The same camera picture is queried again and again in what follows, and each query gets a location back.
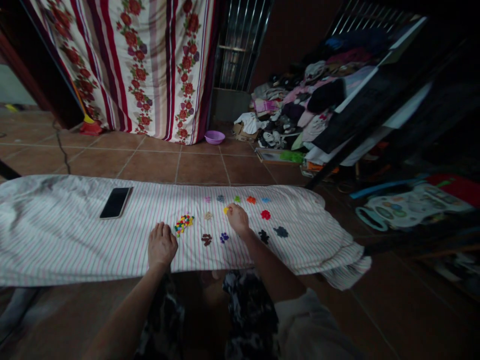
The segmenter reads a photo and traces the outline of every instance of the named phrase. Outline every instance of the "clothes pile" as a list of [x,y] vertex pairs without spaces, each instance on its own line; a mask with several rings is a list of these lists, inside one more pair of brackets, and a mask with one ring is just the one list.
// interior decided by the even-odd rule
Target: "clothes pile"
[[255,88],[250,108],[262,148],[300,150],[329,125],[340,105],[375,69],[394,38],[383,28],[334,35],[288,73]]

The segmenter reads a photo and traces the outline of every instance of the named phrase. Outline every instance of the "wall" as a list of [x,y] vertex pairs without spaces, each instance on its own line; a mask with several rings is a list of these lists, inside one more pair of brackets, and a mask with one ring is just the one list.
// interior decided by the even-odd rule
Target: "wall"
[[8,65],[0,64],[0,103],[37,105]]
[[287,72],[327,35],[342,0],[275,0],[250,92],[272,73]]

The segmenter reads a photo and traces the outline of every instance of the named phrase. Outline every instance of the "green item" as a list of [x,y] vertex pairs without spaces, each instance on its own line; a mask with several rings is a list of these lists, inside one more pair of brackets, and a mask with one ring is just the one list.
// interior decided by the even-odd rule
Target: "green item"
[[298,151],[285,150],[280,154],[280,159],[290,161],[292,163],[301,164],[304,161],[305,154]]
[[293,145],[291,146],[292,150],[298,150],[304,145],[304,133],[301,132],[300,135],[297,136]]

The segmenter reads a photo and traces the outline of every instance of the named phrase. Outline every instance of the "hand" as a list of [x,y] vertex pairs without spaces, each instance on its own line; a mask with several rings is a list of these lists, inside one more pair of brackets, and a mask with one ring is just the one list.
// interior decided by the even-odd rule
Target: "hand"
[[148,267],[168,268],[178,248],[177,238],[172,234],[170,226],[163,222],[157,223],[148,238]]
[[228,211],[226,213],[230,226],[240,236],[250,229],[249,216],[245,210],[237,204],[231,203],[228,205]]

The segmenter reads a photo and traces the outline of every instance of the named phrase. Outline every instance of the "striped bed sheet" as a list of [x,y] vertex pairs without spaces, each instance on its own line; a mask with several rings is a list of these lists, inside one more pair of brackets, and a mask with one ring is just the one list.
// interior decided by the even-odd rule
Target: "striped bed sheet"
[[[133,187],[123,216],[100,220],[113,188]],[[218,200],[222,195],[224,202]],[[371,258],[325,210],[318,194],[294,186],[186,186],[74,175],[33,175],[0,186],[0,286],[53,286],[140,277],[157,222],[172,228],[194,217],[178,238],[172,272],[253,266],[224,208],[238,197],[250,227],[295,274],[322,273],[351,287]],[[255,203],[247,201],[255,198]],[[270,219],[262,217],[263,211]],[[212,218],[205,219],[210,212]],[[274,229],[283,227],[287,237]],[[229,239],[221,242],[226,233]],[[212,237],[205,246],[203,234]]]

